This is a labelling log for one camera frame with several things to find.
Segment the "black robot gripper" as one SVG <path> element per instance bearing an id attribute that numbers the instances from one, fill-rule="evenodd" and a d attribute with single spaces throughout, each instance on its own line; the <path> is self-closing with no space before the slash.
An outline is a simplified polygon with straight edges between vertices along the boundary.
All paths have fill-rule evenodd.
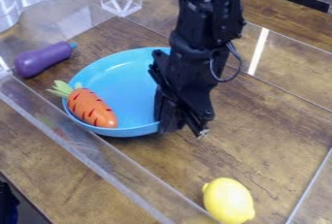
<path id="1" fill-rule="evenodd" d="M 156 49 L 148 73 L 156 83 L 153 119 L 160 134 L 184 125 L 200 139 L 214 118 L 210 91 L 218 84 L 228 49 L 226 46 L 195 48 L 178 34 L 169 36 L 169 53 Z"/>

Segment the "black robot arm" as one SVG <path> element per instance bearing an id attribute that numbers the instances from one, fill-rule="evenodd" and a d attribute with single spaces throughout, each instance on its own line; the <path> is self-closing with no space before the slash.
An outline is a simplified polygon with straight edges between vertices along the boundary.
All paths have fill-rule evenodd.
<path id="1" fill-rule="evenodd" d="M 231 80 L 222 72 L 228 57 L 238 55 L 231 41 L 244 24 L 240 0 L 179 0 L 169 50 L 156 49 L 148 66 L 160 134 L 187 127 L 196 137 L 206 135 L 214 119 L 210 91 Z"/>

